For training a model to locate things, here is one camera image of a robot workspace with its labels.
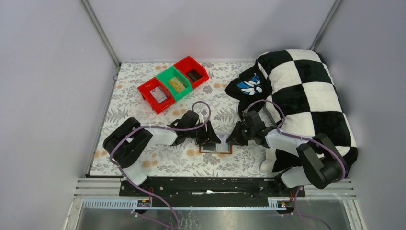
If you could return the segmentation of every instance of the yellow sponge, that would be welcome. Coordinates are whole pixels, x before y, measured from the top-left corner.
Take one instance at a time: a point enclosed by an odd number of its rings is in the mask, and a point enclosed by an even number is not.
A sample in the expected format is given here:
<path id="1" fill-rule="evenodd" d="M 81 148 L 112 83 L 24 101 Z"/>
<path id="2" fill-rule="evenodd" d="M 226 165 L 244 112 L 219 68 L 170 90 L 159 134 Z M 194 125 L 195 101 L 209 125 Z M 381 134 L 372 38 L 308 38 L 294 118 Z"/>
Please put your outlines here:
<path id="1" fill-rule="evenodd" d="M 176 92 L 182 92 L 185 89 L 185 86 L 179 81 L 177 77 L 171 78 L 168 83 L 176 90 Z"/>

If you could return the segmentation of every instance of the green plastic bin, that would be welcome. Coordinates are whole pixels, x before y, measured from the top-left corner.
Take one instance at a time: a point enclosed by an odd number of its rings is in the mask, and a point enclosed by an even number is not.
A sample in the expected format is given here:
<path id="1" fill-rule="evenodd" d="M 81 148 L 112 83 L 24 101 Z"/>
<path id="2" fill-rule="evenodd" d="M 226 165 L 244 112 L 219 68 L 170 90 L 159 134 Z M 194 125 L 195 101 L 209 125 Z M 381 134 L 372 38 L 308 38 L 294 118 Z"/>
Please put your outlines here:
<path id="1" fill-rule="evenodd" d="M 181 92 L 176 92 L 176 90 L 168 83 L 170 79 L 176 77 L 185 87 Z M 167 68 L 157 75 L 157 79 L 170 91 L 175 101 L 180 100 L 186 94 L 193 90 L 192 85 L 189 80 L 177 70 L 174 66 Z"/>

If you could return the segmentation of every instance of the black mounting plate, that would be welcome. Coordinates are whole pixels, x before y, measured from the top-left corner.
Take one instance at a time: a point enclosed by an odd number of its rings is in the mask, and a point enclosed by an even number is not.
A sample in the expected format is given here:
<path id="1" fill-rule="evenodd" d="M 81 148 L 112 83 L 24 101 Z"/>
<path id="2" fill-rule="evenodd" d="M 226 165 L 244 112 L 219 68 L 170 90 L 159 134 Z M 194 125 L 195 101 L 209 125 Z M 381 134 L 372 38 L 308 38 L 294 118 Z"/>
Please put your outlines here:
<path id="1" fill-rule="evenodd" d="M 141 188 L 154 192 L 174 207 L 267 207 L 268 197 L 290 197 L 297 188 L 280 192 L 272 178 L 229 177 L 148 177 Z M 119 196 L 135 197 L 145 194 L 128 181 L 122 181 Z M 298 197 L 304 197 L 301 190 Z M 166 207 L 153 199 L 155 207 Z"/>

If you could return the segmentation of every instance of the metal corner post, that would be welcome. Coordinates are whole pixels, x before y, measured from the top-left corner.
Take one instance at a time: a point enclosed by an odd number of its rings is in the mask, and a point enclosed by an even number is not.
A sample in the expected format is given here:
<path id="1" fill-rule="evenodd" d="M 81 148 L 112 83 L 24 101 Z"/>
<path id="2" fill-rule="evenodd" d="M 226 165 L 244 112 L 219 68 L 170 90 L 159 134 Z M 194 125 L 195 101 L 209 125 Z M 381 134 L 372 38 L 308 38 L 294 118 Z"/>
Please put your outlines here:
<path id="1" fill-rule="evenodd" d="M 115 53 L 112 44 L 110 44 L 109 40 L 107 39 L 106 33 L 104 32 L 102 26 L 100 25 L 99 20 L 96 17 L 96 14 L 94 13 L 90 3 L 88 0 L 79 0 L 80 3 L 83 6 L 83 9 L 85 10 L 86 14 L 88 15 L 91 24 L 93 25 L 94 29 L 96 30 L 97 34 L 99 35 L 99 38 L 101 39 L 101 42 L 103 43 L 104 47 L 107 50 L 107 53 L 109 54 L 110 58 L 116 65 L 116 67 L 120 67 L 120 60 Z"/>
<path id="2" fill-rule="evenodd" d="M 89 156 L 88 164 L 87 164 L 87 167 L 85 169 L 85 171 L 86 171 L 85 174 L 90 174 L 90 171 L 91 171 L 91 166 L 93 164 L 93 155 L 94 155 L 94 153 L 96 151 L 97 145 L 99 144 L 99 138 L 100 138 L 100 135 L 102 134 L 101 129 L 102 129 L 103 125 L 104 125 L 104 121 L 106 120 L 107 112 L 109 110 L 110 102 L 112 100 L 112 96 L 113 96 L 113 93 L 114 93 L 114 88 L 115 88 L 115 84 L 117 82 L 117 76 L 118 76 L 119 71 L 120 71 L 120 68 L 117 67 L 116 75 L 113 77 L 113 81 L 112 81 L 112 84 L 110 86 L 107 102 L 106 102 L 106 104 L 104 106 L 103 116 L 101 117 L 99 128 L 97 129 L 97 136 L 96 136 L 96 139 L 94 140 L 94 143 L 93 143 L 92 152 L 91 152 L 91 154 Z"/>
<path id="3" fill-rule="evenodd" d="M 323 39 L 328 27 L 331 24 L 331 21 L 334 19 L 335 15 L 337 14 L 337 12 L 343 2 L 344 2 L 344 0 L 335 0 L 334 1 L 333 5 L 330 8 L 330 11 L 328 12 L 326 18 L 324 19 L 323 24 L 321 25 L 319 31 L 317 32 L 317 35 L 316 35 L 312 45 L 309 48 L 310 50 L 313 50 L 313 51 L 317 50 L 318 46 L 320 45 L 321 40 Z"/>

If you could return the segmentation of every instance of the table surface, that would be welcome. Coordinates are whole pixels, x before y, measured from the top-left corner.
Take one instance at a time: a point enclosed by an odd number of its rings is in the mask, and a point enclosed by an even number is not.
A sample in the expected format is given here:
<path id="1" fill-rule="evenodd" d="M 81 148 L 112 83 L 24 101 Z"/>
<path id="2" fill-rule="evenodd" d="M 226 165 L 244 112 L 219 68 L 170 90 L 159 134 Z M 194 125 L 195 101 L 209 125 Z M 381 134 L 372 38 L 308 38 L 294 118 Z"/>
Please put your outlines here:
<path id="1" fill-rule="evenodd" d="M 156 114 L 149 103 L 143 100 L 137 87 L 173 63 L 123 63 L 118 75 L 111 103 L 104 121 L 98 146 L 94 154 L 90 175 L 121 175 L 115 165 L 109 162 L 103 141 L 127 118 L 135 117 L 142 125 L 166 126 L 181 118 L 192 109 L 195 101 L 208 102 L 216 134 L 231 134 L 239 121 L 238 100 L 229 97 L 224 88 L 253 63 L 204 63 L 210 79 L 171 105 Z M 208 112 L 204 104 L 197 104 L 197 112 Z M 263 110 L 259 113 L 266 125 L 270 120 Z M 183 144 L 170 147 L 148 145 L 137 163 L 149 176 L 207 176 L 207 177 L 268 177 L 259 171 L 265 159 L 265 148 L 250 141 L 248 146 L 233 146 L 232 154 L 199 153 L 194 141 L 187 139 Z"/>

